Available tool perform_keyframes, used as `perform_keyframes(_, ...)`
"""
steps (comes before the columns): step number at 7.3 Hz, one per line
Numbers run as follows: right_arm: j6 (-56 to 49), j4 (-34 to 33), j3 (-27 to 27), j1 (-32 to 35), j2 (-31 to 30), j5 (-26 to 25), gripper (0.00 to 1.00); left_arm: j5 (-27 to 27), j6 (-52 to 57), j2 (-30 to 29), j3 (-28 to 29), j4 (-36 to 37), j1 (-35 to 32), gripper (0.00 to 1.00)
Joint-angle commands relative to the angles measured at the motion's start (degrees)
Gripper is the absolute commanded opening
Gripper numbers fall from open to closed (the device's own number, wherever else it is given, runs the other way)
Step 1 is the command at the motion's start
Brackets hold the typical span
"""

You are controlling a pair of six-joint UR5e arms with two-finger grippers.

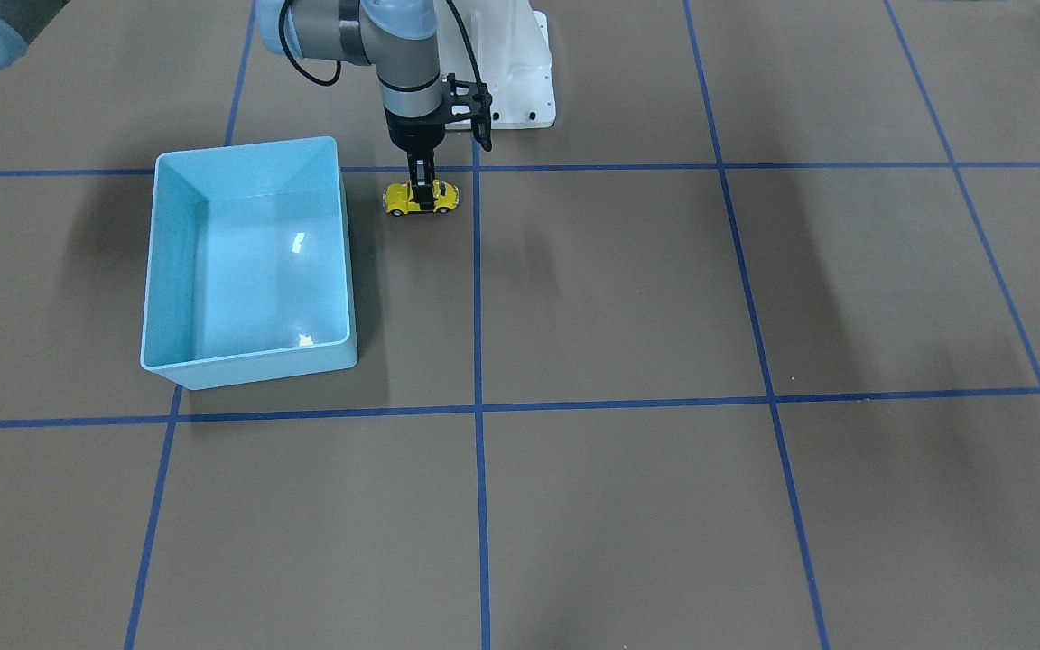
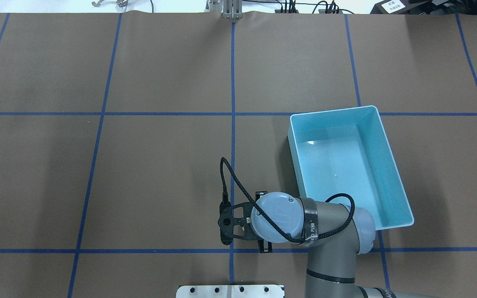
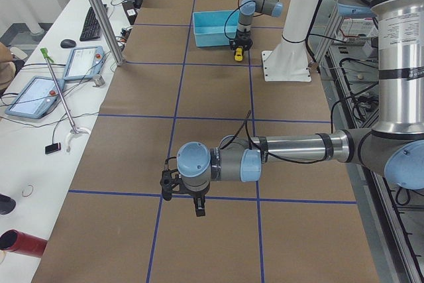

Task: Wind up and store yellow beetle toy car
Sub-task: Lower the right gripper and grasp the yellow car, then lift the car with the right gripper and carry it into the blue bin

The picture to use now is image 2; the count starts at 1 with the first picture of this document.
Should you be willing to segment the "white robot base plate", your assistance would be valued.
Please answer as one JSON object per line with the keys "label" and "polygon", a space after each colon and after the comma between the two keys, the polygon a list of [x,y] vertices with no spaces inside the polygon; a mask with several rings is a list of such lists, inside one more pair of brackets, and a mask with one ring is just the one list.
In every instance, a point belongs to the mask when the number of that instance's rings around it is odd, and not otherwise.
{"label": "white robot base plate", "polygon": [[283,285],[186,285],[176,291],[176,298],[284,298]]}

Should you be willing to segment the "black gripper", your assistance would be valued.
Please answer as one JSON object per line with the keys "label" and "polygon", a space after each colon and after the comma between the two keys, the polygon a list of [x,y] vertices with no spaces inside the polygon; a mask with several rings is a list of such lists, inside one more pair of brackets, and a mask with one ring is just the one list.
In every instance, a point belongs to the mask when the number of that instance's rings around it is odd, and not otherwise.
{"label": "black gripper", "polygon": [[223,191],[218,218],[220,242],[223,245],[231,245],[233,239],[257,241],[259,253],[272,253],[272,243],[254,232],[251,219],[253,209],[254,205],[250,201],[232,205],[228,192]]}

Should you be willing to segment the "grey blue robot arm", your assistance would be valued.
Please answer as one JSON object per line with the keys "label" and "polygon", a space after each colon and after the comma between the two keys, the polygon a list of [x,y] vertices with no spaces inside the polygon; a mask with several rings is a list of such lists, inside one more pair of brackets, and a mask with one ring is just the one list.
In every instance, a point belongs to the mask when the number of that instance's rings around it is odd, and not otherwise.
{"label": "grey blue robot arm", "polygon": [[256,241],[260,253],[274,243],[290,242],[308,249],[306,298],[416,298],[355,283],[357,256],[373,248],[376,226],[372,215],[356,207],[349,194],[325,201],[293,197],[283,192],[244,192],[246,202],[232,205],[223,189],[219,205],[220,241]]}

